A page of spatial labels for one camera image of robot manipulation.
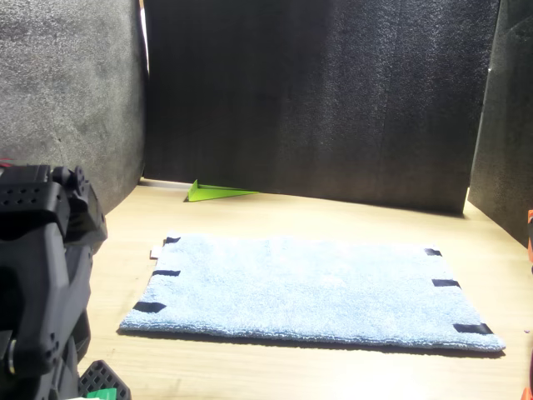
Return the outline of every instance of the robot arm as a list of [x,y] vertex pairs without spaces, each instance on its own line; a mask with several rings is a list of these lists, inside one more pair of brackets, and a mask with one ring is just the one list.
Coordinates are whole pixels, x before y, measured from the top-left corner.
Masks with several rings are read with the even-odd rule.
[[[90,341],[92,255],[106,238],[105,217],[80,167],[2,167],[0,399],[87,394],[77,363]],[[112,382],[127,389],[117,377]]]

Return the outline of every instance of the black foam wall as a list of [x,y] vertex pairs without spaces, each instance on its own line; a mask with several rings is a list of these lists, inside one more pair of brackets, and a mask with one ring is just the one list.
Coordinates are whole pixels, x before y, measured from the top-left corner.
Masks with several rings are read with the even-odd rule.
[[142,172],[146,56],[138,0],[0,7],[0,158],[82,165],[108,212]]
[[460,212],[497,0],[146,0],[147,178]]
[[533,209],[533,2],[502,0],[468,199],[522,244]]

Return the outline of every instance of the black tape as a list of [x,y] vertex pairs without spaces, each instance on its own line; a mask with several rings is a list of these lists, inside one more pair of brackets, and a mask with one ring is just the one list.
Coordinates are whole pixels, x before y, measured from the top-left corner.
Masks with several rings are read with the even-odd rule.
[[179,277],[181,271],[170,271],[166,269],[160,269],[158,271],[154,271],[152,276],[155,275],[164,275],[165,277]]
[[459,283],[457,281],[454,281],[453,279],[431,279],[431,281],[438,288],[443,286],[457,286],[458,288],[461,287]]
[[453,327],[459,333],[479,333],[480,335],[491,335],[492,331],[486,326],[486,323],[478,325],[464,325],[462,323],[454,323]]
[[441,256],[442,257],[442,253],[439,252],[438,250],[433,250],[432,248],[425,248],[424,251],[426,252],[428,256]]
[[137,302],[133,309],[141,313],[159,313],[165,307],[166,305],[160,302]]
[[167,237],[167,240],[165,240],[165,244],[178,243],[180,239],[181,239],[180,237]]

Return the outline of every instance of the green object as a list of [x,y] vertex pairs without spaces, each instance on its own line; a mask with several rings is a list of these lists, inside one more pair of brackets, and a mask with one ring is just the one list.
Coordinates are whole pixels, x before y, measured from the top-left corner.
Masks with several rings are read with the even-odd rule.
[[86,398],[101,398],[102,400],[117,400],[117,390],[114,387],[111,389],[97,390],[96,392],[88,393]]
[[198,180],[194,181],[189,189],[189,202],[200,202],[201,200],[211,200],[213,198],[230,198],[233,196],[243,196],[254,194],[249,190],[234,189],[232,187],[200,185]]

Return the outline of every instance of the wooden floor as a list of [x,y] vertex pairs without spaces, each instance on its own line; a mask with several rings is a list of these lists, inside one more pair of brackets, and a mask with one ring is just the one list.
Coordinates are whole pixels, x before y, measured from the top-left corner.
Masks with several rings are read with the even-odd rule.
[[[92,271],[92,342],[81,371],[106,360],[137,400],[520,398],[533,347],[531,265],[526,250],[472,205],[466,204],[464,217],[449,217],[269,194],[190,203],[183,202],[186,195],[185,188],[139,186],[107,216],[109,239]],[[505,355],[120,336],[118,324],[152,273],[150,249],[171,228],[240,237],[436,243],[466,296],[506,341]]]

